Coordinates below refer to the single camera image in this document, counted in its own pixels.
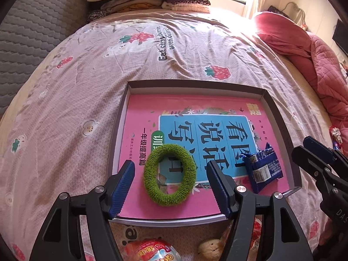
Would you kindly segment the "large surprise egg toy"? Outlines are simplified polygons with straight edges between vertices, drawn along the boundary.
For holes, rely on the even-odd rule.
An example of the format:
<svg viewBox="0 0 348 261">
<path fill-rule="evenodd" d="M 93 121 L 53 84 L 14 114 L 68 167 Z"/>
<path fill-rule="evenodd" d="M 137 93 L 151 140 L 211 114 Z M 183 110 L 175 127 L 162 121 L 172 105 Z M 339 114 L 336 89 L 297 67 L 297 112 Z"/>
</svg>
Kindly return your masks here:
<svg viewBox="0 0 348 261">
<path fill-rule="evenodd" d="M 181 261 L 177 250 L 162 239 L 144 239 L 127 244 L 123 260 L 128 261 Z"/>
</svg>

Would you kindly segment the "red quilted blanket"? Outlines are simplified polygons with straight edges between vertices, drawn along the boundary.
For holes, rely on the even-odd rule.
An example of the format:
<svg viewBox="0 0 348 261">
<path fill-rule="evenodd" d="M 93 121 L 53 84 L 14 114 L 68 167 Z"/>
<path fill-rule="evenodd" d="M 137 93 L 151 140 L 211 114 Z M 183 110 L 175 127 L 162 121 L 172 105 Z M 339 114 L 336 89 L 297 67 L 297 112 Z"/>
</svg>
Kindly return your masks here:
<svg viewBox="0 0 348 261">
<path fill-rule="evenodd" d="M 334 51 L 280 14 L 260 12 L 254 22 L 259 38 L 287 57 L 316 92 L 331 123 L 341 132 L 343 154 L 347 155 L 347 84 Z"/>
</svg>

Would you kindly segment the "pink strawberry print bedsheet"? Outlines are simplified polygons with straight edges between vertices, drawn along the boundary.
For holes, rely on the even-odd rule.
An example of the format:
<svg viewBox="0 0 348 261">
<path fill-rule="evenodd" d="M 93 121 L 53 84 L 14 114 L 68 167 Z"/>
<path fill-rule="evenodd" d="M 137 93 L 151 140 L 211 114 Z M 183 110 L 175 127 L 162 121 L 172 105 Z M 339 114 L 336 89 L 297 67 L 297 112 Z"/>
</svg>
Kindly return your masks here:
<svg viewBox="0 0 348 261">
<path fill-rule="evenodd" d="M 63 191 L 104 183 L 124 88 L 135 80 L 211 81 L 205 68 L 229 70 L 225 84 L 266 89 L 294 144 L 331 143 L 317 94 L 252 22 L 228 11 L 165 10 L 113 14 L 80 28 L 52 50 L 1 120 L 1 236 L 28 260 L 40 227 Z"/>
</svg>

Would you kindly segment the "grey quilted headboard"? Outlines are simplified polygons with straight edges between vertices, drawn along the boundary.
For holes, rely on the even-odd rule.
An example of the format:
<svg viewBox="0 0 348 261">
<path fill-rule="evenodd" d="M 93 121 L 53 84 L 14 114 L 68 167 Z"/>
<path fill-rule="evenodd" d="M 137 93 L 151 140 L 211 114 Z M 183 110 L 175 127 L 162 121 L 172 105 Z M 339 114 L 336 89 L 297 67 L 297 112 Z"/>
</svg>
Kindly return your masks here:
<svg viewBox="0 0 348 261">
<path fill-rule="evenodd" d="M 86 24 L 86 0 L 17 0 L 1 22 L 1 113 L 44 58 Z"/>
</svg>

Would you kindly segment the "small colourful toy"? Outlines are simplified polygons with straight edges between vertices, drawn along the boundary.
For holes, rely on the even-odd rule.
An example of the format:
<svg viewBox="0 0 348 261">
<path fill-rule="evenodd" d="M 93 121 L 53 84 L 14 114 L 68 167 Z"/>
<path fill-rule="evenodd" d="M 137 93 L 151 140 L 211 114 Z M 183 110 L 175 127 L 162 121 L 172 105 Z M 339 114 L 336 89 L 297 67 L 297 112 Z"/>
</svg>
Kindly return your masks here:
<svg viewBox="0 0 348 261">
<path fill-rule="evenodd" d="M 333 149 L 337 151 L 342 151 L 343 140 L 341 137 L 340 129 L 334 125 L 329 128 L 330 137 L 333 143 Z"/>
</svg>

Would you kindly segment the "shallow grey cardboard box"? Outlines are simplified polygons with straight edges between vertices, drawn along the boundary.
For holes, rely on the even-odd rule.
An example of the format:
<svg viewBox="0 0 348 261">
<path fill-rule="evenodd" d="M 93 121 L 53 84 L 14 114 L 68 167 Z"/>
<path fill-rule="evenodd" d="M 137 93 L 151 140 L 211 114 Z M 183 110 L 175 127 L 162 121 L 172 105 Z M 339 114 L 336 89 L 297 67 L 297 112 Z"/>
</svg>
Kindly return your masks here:
<svg viewBox="0 0 348 261">
<path fill-rule="evenodd" d="M 270 195 L 275 191 L 279 191 L 283 195 L 289 196 L 301 187 L 300 170 L 292 163 L 290 158 L 293 143 L 283 118 L 270 94 L 261 88 L 239 84 L 227 84 L 222 82 L 188 80 L 143 80 L 128 82 L 125 86 L 114 124 L 109 163 L 107 168 L 108 174 L 117 173 L 122 167 L 123 163 L 126 161 L 120 160 L 120 148 L 122 144 L 127 103 L 130 96 L 133 94 L 214 95 L 260 99 L 274 129 L 275 136 L 277 137 L 280 149 L 280 154 L 277 154 L 277 157 L 283 171 L 283 178 L 269 183 L 262 189 L 261 194 Z M 130 219 L 125 217 L 123 218 L 120 214 L 115 218 L 115 222 L 117 223 L 131 226 L 149 226 L 158 228 L 195 226 L 199 224 L 220 222 L 224 219 L 224 216 L 220 212 L 211 216 L 175 220 Z"/>
</svg>

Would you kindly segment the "black television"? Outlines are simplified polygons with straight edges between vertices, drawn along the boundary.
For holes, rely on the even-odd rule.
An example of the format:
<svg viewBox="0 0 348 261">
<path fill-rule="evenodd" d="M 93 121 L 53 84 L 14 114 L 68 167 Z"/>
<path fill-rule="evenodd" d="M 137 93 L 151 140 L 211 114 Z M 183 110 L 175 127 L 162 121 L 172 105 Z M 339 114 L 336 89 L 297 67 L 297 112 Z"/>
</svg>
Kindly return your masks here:
<svg viewBox="0 0 348 261">
<path fill-rule="evenodd" d="M 348 30 L 341 20 L 337 20 L 335 31 L 333 33 L 333 41 L 347 55 L 348 50 Z"/>
</svg>

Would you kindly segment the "brown walnut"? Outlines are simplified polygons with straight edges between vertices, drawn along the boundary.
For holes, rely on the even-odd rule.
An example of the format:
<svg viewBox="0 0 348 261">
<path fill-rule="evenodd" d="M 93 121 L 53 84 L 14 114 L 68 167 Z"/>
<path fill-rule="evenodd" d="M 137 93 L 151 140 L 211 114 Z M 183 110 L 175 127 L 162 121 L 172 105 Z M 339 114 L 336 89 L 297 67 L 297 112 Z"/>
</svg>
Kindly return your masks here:
<svg viewBox="0 0 348 261">
<path fill-rule="evenodd" d="M 219 260 L 222 251 L 223 248 L 220 239 L 205 240 L 197 247 L 197 255 L 204 260 Z"/>
</svg>

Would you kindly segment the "pink children's book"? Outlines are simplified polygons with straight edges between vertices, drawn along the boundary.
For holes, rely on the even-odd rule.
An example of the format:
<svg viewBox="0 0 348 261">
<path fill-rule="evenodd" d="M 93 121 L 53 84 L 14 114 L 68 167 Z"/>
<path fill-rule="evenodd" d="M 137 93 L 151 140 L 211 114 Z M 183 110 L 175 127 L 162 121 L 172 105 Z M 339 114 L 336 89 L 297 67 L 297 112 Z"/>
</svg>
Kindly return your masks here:
<svg viewBox="0 0 348 261">
<path fill-rule="evenodd" d="M 162 144 L 185 148 L 196 164 L 196 181 L 185 201 L 160 206 L 147 194 L 143 168 L 152 150 Z M 249 186 L 242 153 L 270 144 L 280 154 L 274 129 L 260 99 L 214 95 L 130 96 L 124 122 L 120 160 L 136 166 L 134 181 L 121 216 L 130 219 L 175 220 L 219 213 L 205 166 L 215 160 L 222 172 Z"/>
</svg>

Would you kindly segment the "blue snack packet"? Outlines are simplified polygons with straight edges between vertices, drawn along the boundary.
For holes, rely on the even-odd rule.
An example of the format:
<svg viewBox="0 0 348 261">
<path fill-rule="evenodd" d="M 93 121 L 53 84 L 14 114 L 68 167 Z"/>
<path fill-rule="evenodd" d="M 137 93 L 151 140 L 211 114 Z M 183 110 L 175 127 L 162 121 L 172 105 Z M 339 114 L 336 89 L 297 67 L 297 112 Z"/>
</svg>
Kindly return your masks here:
<svg viewBox="0 0 348 261">
<path fill-rule="evenodd" d="M 241 153 L 253 192 L 259 192 L 274 180 L 283 178 L 283 171 L 271 144 L 254 154 Z"/>
</svg>

